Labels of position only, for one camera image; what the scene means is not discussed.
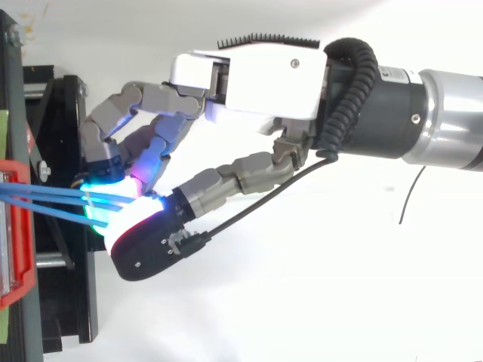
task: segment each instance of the ridged black strip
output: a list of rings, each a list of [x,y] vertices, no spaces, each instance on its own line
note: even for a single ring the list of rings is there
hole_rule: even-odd
[[[312,39],[295,38],[292,36],[276,35],[276,34],[253,34],[239,36],[218,42],[218,49],[228,49],[239,47],[240,45],[253,43],[279,43],[286,45],[293,45],[302,48],[318,49],[320,41]]]

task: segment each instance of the white background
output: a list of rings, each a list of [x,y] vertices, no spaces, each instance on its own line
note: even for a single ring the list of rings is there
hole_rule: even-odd
[[[371,44],[381,65],[483,75],[483,5],[476,0],[0,5],[31,26],[24,63],[81,76],[90,88],[88,111],[126,81],[167,80],[178,53],[251,32],[322,44],[353,36]],[[271,142],[229,120],[200,119],[158,190],[268,150]],[[98,253],[99,336],[90,345],[64,339],[64,352],[45,359],[483,360],[482,176],[426,170],[399,226],[418,170],[402,161],[343,156],[147,281],[123,281]],[[235,197],[189,228],[211,229],[256,198]]]

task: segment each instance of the robotic hand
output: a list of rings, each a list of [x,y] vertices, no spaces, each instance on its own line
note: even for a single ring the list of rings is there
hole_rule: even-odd
[[[143,205],[135,201],[119,211],[105,243],[126,280],[148,278],[192,255],[302,176],[336,161],[339,152],[483,169],[479,77],[378,66],[372,49],[352,38],[335,41],[324,52],[317,41],[280,35],[222,41],[219,48],[180,55],[169,84],[126,84],[82,125],[91,182],[122,179],[132,164],[128,172],[141,180],[143,192],[154,186],[169,153],[203,112],[214,120],[233,112],[258,113],[283,128],[273,153],[202,171],[161,198],[164,210],[138,213]],[[143,142],[130,142],[139,139],[133,135],[117,146],[110,137],[138,109],[158,115],[151,133]],[[311,148],[324,160],[293,176]],[[275,185],[280,186],[211,232],[190,235],[184,228],[229,196],[267,192]]]

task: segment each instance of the black cable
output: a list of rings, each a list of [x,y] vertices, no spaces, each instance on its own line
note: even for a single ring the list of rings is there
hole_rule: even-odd
[[[379,73],[372,48],[362,40],[339,39],[325,47],[324,52],[329,59],[349,60],[354,67],[354,76],[335,110],[324,120],[321,133],[312,146],[315,149],[325,150],[325,152],[317,152],[319,157],[324,157],[328,152],[339,152],[347,132],[357,122],[358,115],[370,96]]]
[[[405,212],[406,212],[406,207],[408,205],[408,202],[409,202],[409,198],[411,197],[411,194],[414,190],[414,187],[418,181],[418,179],[421,177],[421,174],[423,173],[423,171],[426,169],[426,166],[423,166],[423,168],[421,168],[421,171],[417,174],[416,178],[414,179],[413,181],[413,184],[411,185],[411,188],[409,189],[409,192],[408,192],[408,196],[406,196],[406,201],[405,201],[405,205],[403,206],[402,208],[402,212],[401,212],[401,219],[399,219],[399,225],[402,224],[402,220],[404,219],[405,217]]]
[[[244,209],[241,213],[237,213],[234,215],[234,217],[228,219],[227,221],[223,222],[222,224],[218,225],[216,228],[208,232],[206,235],[208,238],[212,238],[216,234],[219,234],[226,228],[230,227],[234,223],[240,221],[243,219],[245,216],[247,216],[250,213],[253,213],[256,209],[258,209],[260,206],[263,206],[266,204],[268,201],[272,200],[276,195],[280,194],[282,191],[287,189],[289,186],[292,186],[296,181],[301,179],[302,177],[308,175],[309,173],[319,169],[320,167],[327,166],[328,164],[333,164],[335,161],[337,161],[337,155],[336,157],[332,158],[326,158],[325,160],[316,162],[312,166],[309,166],[303,171],[300,171],[297,175],[291,177],[289,180],[285,181],[282,183],[279,187],[277,187],[275,190],[270,192],[268,195],[263,196],[259,201],[255,202],[254,204],[250,205],[246,209]]]

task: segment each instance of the red frame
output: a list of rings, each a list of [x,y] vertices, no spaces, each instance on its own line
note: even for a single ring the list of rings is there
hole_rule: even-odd
[[[18,161],[0,160],[0,171],[11,173],[9,175],[10,182],[30,184],[30,168],[28,164]],[[14,275],[19,285],[14,287],[9,294],[0,297],[0,309],[15,303],[35,285],[32,215],[29,210],[17,206],[10,206],[10,215]]]

